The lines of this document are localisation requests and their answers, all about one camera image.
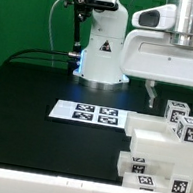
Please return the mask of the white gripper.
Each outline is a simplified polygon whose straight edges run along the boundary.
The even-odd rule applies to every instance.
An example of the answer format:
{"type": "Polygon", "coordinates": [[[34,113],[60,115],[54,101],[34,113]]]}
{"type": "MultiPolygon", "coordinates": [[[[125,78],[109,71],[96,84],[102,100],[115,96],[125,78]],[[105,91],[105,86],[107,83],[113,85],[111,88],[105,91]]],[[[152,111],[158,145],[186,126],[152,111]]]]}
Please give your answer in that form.
{"type": "Polygon", "coordinates": [[[157,97],[156,82],[193,87],[193,49],[172,45],[171,35],[153,30],[133,30],[124,41],[121,70],[125,75],[147,79],[149,108],[157,97]]]}

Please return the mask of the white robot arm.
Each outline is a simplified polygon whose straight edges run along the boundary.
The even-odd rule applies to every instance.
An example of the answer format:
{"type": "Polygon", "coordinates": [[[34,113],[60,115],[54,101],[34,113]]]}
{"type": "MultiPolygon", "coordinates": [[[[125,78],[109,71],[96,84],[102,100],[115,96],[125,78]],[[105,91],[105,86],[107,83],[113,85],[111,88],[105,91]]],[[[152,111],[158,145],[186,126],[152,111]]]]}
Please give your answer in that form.
{"type": "Polygon", "coordinates": [[[74,74],[104,87],[142,78],[193,87],[193,0],[165,0],[129,15],[120,0],[82,0],[92,8],[89,43],[74,74]]]}

